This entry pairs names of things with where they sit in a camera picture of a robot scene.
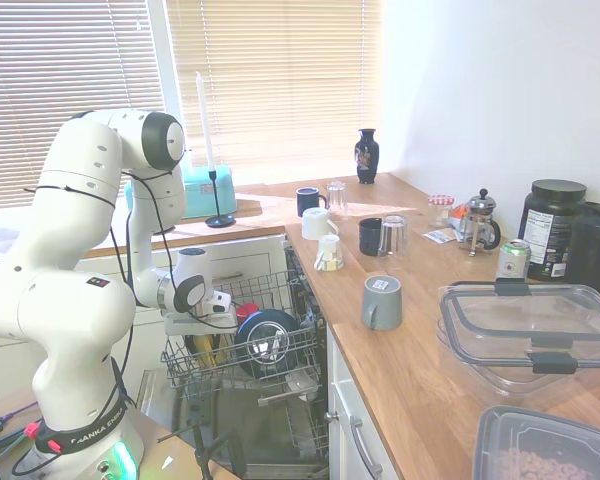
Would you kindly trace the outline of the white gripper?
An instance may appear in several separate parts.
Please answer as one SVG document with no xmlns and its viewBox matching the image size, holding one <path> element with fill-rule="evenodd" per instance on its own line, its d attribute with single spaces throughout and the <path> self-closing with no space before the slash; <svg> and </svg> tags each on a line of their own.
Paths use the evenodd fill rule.
<svg viewBox="0 0 600 480">
<path fill-rule="evenodd" d="M 235 333 L 238 324 L 230 313 L 212 314 L 202 319 L 195 319 L 186 313 L 167 313 L 164 316 L 164 329 L 169 336 L 185 336 L 185 346 L 189 353 L 197 352 L 194 336 L 221 334 L 218 350 L 226 351 L 229 348 L 228 334 Z"/>
</svg>

